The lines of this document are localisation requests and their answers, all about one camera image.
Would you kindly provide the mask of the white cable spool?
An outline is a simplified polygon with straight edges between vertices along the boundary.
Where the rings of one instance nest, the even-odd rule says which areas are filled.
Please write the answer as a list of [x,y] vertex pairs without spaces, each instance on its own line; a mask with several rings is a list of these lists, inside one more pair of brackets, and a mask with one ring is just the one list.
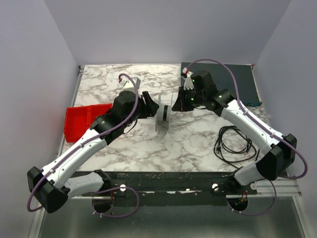
[[168,132],[171,122],[171,108],[173,104],[173,94],[166,95],[161,98],[161,94],[158,96],[159,109],[156,114],[155,131],[158,133]]

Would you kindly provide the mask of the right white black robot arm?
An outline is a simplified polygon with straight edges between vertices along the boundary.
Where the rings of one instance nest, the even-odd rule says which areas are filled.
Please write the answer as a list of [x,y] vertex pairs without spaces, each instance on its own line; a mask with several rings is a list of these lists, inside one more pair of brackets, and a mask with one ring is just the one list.
[[292,134],[283,135],[261,121],[244,106],[240,106],[232,93],[218,90],[207,71],[182,73],[185,82],[179,87],[172,107],[174,112],[188,112],[196,107],[205,107],[240,129],[256,144],[263,157],[238,169],[233,182],[238,186],[254,181],[276,180],[294,162],[297,139]]

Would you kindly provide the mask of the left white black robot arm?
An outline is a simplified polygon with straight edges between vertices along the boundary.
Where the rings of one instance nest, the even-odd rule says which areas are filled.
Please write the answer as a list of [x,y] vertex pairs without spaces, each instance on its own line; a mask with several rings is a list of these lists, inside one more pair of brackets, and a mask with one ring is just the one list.
[[77,178],[72,175],[94,154],[121,136],[129,124],[154,117],[158,109],[159,105],[147,91],[141,95],[127,90],[120,92],[112,107],[96,117],[64,154],[41,169],[32,167],[27,172],[30,197],[36,198],[48,213],[53,213],[73,196],[99,191],[107,180],[105,173],[91,172]]

